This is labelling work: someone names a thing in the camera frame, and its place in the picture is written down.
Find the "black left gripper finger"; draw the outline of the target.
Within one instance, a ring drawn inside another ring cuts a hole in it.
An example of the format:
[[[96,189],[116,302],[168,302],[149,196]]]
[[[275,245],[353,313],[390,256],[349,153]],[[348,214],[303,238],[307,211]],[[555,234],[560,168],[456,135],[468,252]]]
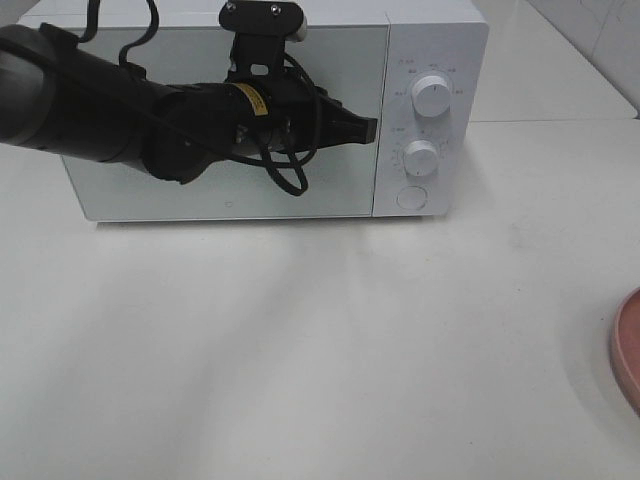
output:
[[[319,100],[318,133],[314,134],[314,145],[318,149],[345,144],[371,144],[377,133],[377,119],[355,114],[342,103],[317,89]]]

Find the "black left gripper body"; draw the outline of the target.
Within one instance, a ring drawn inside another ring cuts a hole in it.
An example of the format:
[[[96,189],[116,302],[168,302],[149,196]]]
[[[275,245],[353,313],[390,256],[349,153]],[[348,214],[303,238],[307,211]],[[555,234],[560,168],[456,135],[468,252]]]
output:
[[[325,89],[308,75],[286,69],[280,80],[225,80],[219,87],[221,154],[257,155],[265,148],[312,155],[320,150],[314,145],[320,113],[316,90]]]

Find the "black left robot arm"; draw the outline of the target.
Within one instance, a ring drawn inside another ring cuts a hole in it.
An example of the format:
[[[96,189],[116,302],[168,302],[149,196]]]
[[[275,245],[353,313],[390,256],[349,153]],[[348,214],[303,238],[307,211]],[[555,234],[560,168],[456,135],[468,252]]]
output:
[[[264,169],[293,196],[320,149],[370,144],[377,122],[346,109],[296,62],[276,80],[164,85],[83,51],[45,23],[1,30],[1,140],[187,184],[218,162]]]

